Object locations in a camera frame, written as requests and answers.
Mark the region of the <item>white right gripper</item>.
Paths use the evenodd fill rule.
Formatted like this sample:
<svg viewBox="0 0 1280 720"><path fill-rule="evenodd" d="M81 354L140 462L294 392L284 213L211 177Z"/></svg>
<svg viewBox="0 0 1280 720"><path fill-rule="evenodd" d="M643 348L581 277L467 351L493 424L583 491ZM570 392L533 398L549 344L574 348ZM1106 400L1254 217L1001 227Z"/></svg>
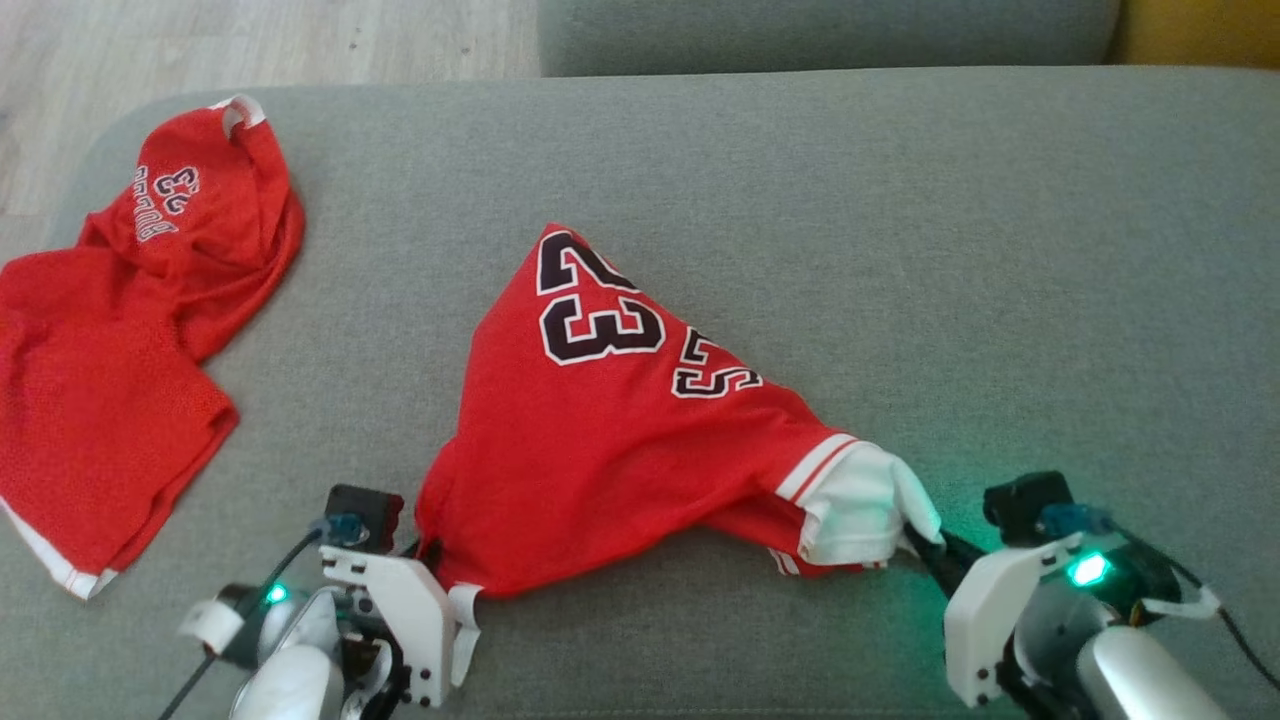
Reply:
<svg viewBox="0 0 1280 720"><path fill-rule="evenodd" d="M915 544L911 552L948 603L943 616L945 666L950 689L968 707L980 707L1011 691L1000 688L997 662L1043 577L1060 573L1082 550L1071 534L1030 548L988 553L942 529L942 544Z"/></svg>

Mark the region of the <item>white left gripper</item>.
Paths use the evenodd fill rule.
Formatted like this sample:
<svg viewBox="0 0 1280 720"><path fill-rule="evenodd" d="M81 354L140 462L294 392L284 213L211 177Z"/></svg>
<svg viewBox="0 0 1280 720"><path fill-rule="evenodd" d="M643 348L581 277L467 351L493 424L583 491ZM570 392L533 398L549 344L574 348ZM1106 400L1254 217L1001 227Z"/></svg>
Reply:
<svg viewBox="0 0 1280 720"><path fill-rule="evenodd" d="M457 619L435 577L420 561L406 557L334 546L323 546L320 557L325 578L364 591L372 615L390 635L383 689L392 705L442 708L454 687Z"/></svg>

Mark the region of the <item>red Bulls basketball jersey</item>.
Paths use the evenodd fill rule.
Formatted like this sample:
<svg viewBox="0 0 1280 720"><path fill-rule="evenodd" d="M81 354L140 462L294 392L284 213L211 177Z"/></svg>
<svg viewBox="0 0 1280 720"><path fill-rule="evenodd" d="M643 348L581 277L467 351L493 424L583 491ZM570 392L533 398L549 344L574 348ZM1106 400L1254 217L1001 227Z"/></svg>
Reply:
<svg viewBox="0 0 1280 720"><path fill-rule="evenodd" d="M237 428L205 372L285 279L305 210L262 106L163 122L67 249L0 269L0 511L87 601Z"/></svg>

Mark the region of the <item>grey fabric sofa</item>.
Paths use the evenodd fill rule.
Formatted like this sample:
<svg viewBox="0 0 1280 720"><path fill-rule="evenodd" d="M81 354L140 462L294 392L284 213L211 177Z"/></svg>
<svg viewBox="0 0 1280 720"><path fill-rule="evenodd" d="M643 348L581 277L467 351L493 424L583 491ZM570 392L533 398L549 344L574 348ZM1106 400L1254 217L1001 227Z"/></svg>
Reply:
<svg viewBox="0 0 1280 720"><path fill-rule="evenodd" d="M978 543L987 486L1060 470L1180 559L1280 670L1280 70L968 67L296 86L67 101L69 243L163 119L266 109L307 237L210 364L242 421L90 602L0 519L0 720L154 720L175 628L262 578L332 486L412 498L471 334L548 222Z"/></svg>

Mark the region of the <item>yellow fabric sofa section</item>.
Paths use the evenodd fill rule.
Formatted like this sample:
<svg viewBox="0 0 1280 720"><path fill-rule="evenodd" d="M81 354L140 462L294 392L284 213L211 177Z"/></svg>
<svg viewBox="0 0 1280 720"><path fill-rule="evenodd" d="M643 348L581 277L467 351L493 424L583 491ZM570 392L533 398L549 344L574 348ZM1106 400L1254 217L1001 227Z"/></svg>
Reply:
<svg viewBox="0 0 1280 720"><path fill-rule="evenodd" d="M1123 0L1107 60L1280 70L1280 0Z"/></svg>

